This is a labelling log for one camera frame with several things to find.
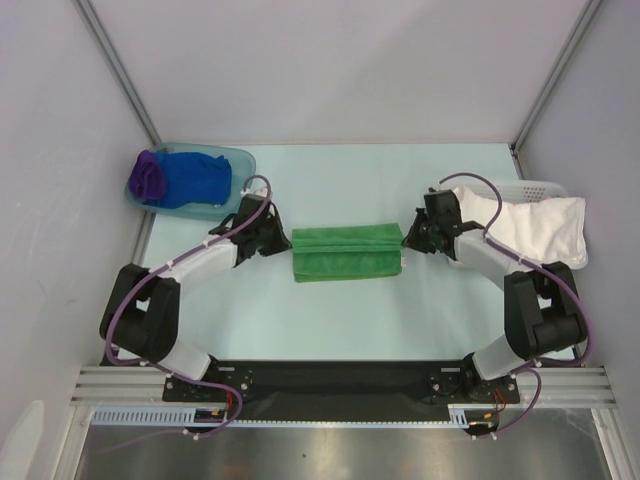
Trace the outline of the blue towel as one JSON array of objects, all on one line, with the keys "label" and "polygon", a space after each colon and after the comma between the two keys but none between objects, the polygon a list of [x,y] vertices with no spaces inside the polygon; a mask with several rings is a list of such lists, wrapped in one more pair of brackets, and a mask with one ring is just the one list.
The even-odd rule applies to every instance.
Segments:
[{"label": "blue towel", "polygon": [[189,203],[222,205],[229,199],[232,168],[224,156],[200,152],[152,153],[164,172],[166,193],[160,200],[142,201],[129,192],[137,200],[154,207],[177,209]]}]

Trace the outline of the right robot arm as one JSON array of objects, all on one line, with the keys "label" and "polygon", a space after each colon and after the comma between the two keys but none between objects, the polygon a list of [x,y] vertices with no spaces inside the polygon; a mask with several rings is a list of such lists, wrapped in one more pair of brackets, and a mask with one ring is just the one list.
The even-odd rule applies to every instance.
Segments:
[{"label": "right robot arm", "polygon": [[493,394],[496,379],[588,340],[588,322],[573,273],[562,262],[539,265],[463,221],[451,190],[430,190],[403,240],[424,254],[440,253],[482,274],[503,292],[504,333],[463,359],[460,388],[471,401]]}]

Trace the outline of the green microfibre towel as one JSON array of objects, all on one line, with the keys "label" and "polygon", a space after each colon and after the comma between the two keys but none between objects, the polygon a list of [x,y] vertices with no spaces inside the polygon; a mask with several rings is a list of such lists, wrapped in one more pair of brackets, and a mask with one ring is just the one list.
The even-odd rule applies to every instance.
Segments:
[{"label": "green microfibre towel", "polygon": [[398,224],[295,229],[293,275],[298,283],[368,280],[402,272]]}]

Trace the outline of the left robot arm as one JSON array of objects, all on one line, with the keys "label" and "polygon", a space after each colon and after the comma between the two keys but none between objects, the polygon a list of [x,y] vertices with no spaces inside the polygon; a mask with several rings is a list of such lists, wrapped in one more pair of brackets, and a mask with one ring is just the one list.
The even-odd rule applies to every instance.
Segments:
[{"label": "left robot arm", "polygon": [[134,263],[122,267],[99,327],[109,360],[116,363],[114,350],[125,350],[185,377],[185,388],[195,398],[211,399],[220,388],[217,360],[179,339],[181,301],[256,254],[268,257],[290,248],[273,201],[249,193],[237,212],[177,258],[154,269]]}]

